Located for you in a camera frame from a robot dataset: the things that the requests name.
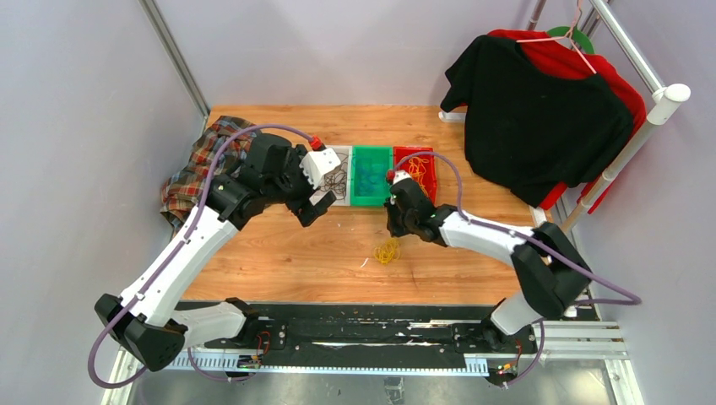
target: white wall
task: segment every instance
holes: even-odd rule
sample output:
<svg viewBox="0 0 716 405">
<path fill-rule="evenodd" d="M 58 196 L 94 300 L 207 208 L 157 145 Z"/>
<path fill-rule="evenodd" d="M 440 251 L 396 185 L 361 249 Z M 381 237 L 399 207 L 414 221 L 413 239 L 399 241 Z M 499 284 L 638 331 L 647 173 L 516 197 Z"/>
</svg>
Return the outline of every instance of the white wall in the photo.
<svg viewBox="0 0 716 405">
<path fill-rule="evenodd" d="M 646 403 L 712 403 L 716 6 L 699 0 L 614 3 L 662 79 L 688 84 L 692 98 L 654 134 L 576 231 L 596 273 L 643 297 L 638 308 L 604 305 L 602 311 L 621 325 Z M 594 44 L 648 98 L 605 27 Z"/>
<path fill-rule="evenodd" d="M 211 105 L 435 105 L 477 36 L 523 29 L 534 0 L 159 0 Z M 550 0 L 538 26 L 569 24 Z"/>
<path fill-rule="evenodd" d="M 3 0 L 0 111 L 0 402 L 98 403 L 93 305 L 168 241 L 201 118 L 136 1 Z"/>
</svg>

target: green hanger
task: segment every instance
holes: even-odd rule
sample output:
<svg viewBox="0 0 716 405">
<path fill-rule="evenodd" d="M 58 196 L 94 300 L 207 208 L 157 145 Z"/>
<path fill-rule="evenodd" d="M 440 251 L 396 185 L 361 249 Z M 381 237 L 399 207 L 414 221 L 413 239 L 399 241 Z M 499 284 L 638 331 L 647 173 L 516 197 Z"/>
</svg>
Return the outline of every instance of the green hanger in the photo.
<svg viewBox="0 0 716 405">
<path fill-rule="evenodd" d="M 547 31 L 547 35 L 549 36 L 564 36 L 567 31 L 569 31 L 569 27 L 555 27 L 549 31 Z M 594 54 L 594 46 L 592 45 L 592 41 L 589 40 L 589 37 L 586 36 L 582 31 L 577 30 L 576 28 L 572 30 L 572 39 L 574 42 L 577 42 L 581 47 L 584 53 L 593 55 Z"/>
</svg>

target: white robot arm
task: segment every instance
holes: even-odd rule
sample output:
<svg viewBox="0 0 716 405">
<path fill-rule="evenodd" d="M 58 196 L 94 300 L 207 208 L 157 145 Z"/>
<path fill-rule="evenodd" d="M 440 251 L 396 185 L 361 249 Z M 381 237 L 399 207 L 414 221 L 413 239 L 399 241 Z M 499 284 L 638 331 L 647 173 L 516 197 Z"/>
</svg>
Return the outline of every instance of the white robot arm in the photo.
<svg viewBox="0 0 716 405">
<path fill-rule="evenodd" d="M 478 336 L 472 337 L 488 342 L 495 350 L 507 337 L 533 322 L 559 319 L 589 285 L 589 278 L 557 260 L 548 262 L 547 252 L 525 240 L 538 240 L 590 271 L 572 243 L 552 223 L 532 229 L 481 219 L 452 205 L 435 207 L 402 170 L 395 173 L 390 192 L 385 208 L 391 235 L 418 235 L 424 241 L 476 251 L 514 267 L 521 290 L 498 303 L 482 320 Z"/>
<path fill-rule="evenodd" d="M 315 205 L 310 197 L 323 184 L 323 177 L 339 165 L 339 157 L 330 148 L 308 152 L 302 145 L 293 148 L 282 137 L 260 134 L 252 141 L 238 177 L 215 177 L 206 205 L 192 210 L 187 225 L 120 296 L 104 294 L 95 312 L 107 325 L 135 301 L 111 335 L 152 371 L 166 367 L 185 348 L 240 337 L 258 319 L 243 301 L 230 298 L 185 311 L 175 310 L 176 304 L 209 259 L 268 205 L 284 203 L 303 226 L 326 213 L 335 195 L 329 192 Z M 197 216 L 187 239 L 188 227 Z M 165 267 L 156 276 L 161 266 Z M 247 340 L 253 339 L 247 333 Z"/>
</svg>

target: plaid shirt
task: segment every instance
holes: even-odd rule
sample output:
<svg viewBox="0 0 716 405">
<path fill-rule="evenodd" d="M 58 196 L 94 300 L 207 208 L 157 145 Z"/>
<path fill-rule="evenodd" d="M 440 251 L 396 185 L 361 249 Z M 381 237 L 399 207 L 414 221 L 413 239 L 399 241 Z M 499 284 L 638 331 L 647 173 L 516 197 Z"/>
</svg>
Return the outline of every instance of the plaid shirt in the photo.
<svg viewBox="0 0 716 405">
<path fill-rule="evenodd" d="M 218 120 L 194 143 L 189 163 L 184 169 L 169 178 L 161 187 L 161 214 L 178 231 L 187 221 L 189 212 L 198 204 L 203 190 L 204 179 L 216 151 L 231 135 L 250 127 L 249 121 L 235 116 L 220 116 Z M 229 145 L 216 165 L 214 175 L 231 171 L 236 175 L 239 164 L 246 158 L 251 141 L 260 131 L 241 135 Z"/>
</svg>

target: wooden tabletop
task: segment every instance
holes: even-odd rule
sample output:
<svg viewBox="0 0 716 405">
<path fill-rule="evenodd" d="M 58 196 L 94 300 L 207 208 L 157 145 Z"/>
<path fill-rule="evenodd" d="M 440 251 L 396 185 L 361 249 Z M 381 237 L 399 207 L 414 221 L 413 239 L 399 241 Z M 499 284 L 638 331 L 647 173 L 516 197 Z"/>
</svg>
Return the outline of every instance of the wooden tabletop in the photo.
<svg viewBox="0 0 716 405">
<path fill-rule="evenodd" d="M 438 112 L 427 106 L 217 106 L 209 123 L 222 115 L 239 116 L 257 124 L 290 125 L 328 144 L 431 146 L 459 168 L 467 211 L 531 225 L 526 204 L 470 171 L 463 125 L 440 121 Z M 266 132 L 301 141 L 287 132 Z M 437 204 L 455 204 L 455 177 L 447 165 L 436 166 Z M 184 298 L 491 305 L 518 289 L 514 271 L 497 260 L 413 235 L 400 238 L 398 260 L 382 265 L 373 249 L 388 237 L 383 208 L 331 207 L 302 228 L 284 206 L 273 206 L 214 256 Z"/>
</svg>

